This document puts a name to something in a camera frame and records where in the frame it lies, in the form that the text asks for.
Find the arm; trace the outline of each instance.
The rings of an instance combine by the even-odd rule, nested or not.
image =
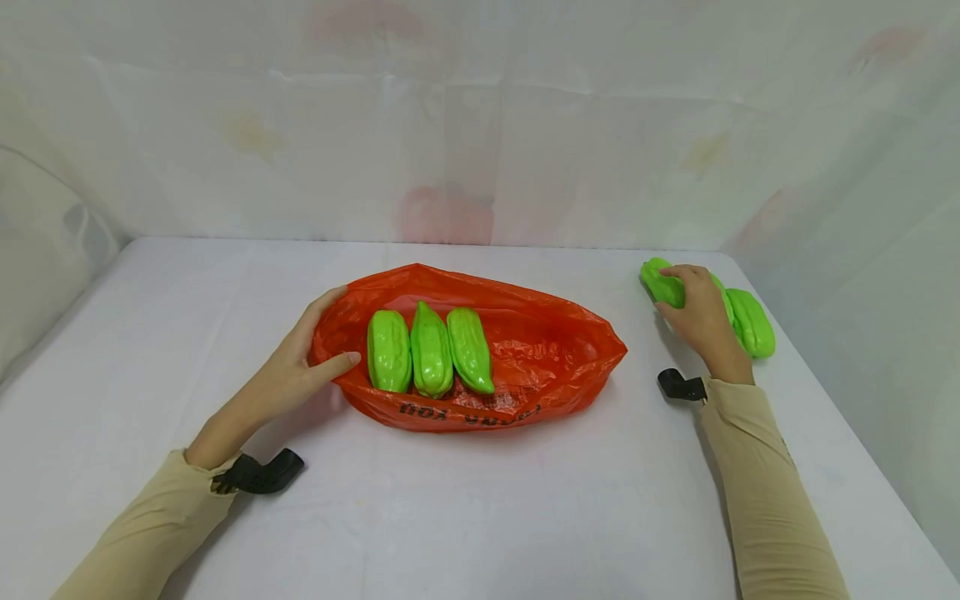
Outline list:
[[[700,423],[716,457],[744,600],[847,599],[840,568],[774,421],[753,364],[706,269],[661,271],[684,281],[686,305],[658,304],[713,376]]]
[[[311,336],[324,310],[347,288],[307,307],[253,378],[204,425],[185,450],[170,453],[154,478],[97,541],[54,600],[157,598],[167,579],[224,519],[236,493],[210,489],[262,425],[303,404],[353,368],[358,352],[307,367]]]

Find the hand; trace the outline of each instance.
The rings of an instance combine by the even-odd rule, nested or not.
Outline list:
[[[184,453],[188,464],[208,469],[222,465],[257,429],[299,407],[360,362],[360,352],[346,352],[316,367],[306,363],[317,322],[346,292],[347,286],[332,289],[306,307],[263,367],[206,422]]]
[[[684,308],[657,302],[657,310],[685,342],[700,354],[710,374],[727,383],[754,384],[754,365],[740,346],[727,319],[720,288],[703,267],[674,265],[661,269],[663,276],[684,282]]]

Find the wall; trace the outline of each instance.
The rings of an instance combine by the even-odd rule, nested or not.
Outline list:
[[[9,83],[0,68],[0,380],[122,244]]]
[[[960,575],[955,17],[928,48],[945,68],[918,63],[820,170],[785,167],[727,250]]]
[[[716,250],[953,5],[8,0],[0,48],[134,236]]]

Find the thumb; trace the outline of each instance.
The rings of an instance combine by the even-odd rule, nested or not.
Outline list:
[[[360,352],[344,352],[338,354],[307,370],[310,387],[319,390],[322,386],[348,372],[360,362]]]
[[[657,302],[654,304],[657,307],[657,310],[660,314],[667,320],[668,323],[673,324],[676,319],[680,317],[680,309],[674,308],[673,306],[667,304],[666,302]]]

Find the wrist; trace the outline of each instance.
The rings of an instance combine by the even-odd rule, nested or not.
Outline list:
[[[739,344],[735,348],[704,355],[703,359],[714,379],[732,384],[756,385],[754,361]]]
[[[204,424],[186,449],[187,464],[214,469],[240,452],[243,444],[266,422],[249,406],[232,398]]]

